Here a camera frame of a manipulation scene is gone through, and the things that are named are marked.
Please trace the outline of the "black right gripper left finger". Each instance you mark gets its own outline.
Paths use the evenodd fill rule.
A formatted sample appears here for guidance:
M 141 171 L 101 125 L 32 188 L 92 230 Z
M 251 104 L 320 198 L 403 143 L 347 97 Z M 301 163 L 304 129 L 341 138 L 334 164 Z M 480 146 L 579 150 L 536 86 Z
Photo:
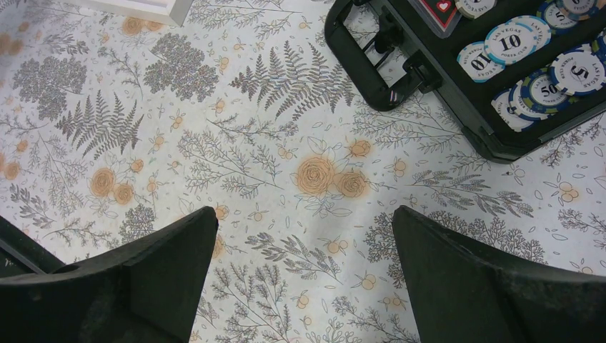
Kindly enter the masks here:
M 188 342 L 219 223 L 211 207 L 65 264 L 1 220 L 3 342 Z

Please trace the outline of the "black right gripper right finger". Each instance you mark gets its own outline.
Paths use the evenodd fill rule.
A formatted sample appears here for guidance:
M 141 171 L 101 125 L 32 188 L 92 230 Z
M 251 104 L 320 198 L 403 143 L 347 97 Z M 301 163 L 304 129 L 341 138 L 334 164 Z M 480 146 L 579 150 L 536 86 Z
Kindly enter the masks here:
M 516 257 L 399 207 L 392 231 L 422 342 L 603 342 L 605 278 Z

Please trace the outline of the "white picture frame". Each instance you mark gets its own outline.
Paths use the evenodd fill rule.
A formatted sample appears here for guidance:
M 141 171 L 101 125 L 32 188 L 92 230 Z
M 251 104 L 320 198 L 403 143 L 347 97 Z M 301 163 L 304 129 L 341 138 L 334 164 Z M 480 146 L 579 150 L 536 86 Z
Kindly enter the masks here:
M 193 0 L 73 0 L 65 3 L 170 26 L 182 26 Z

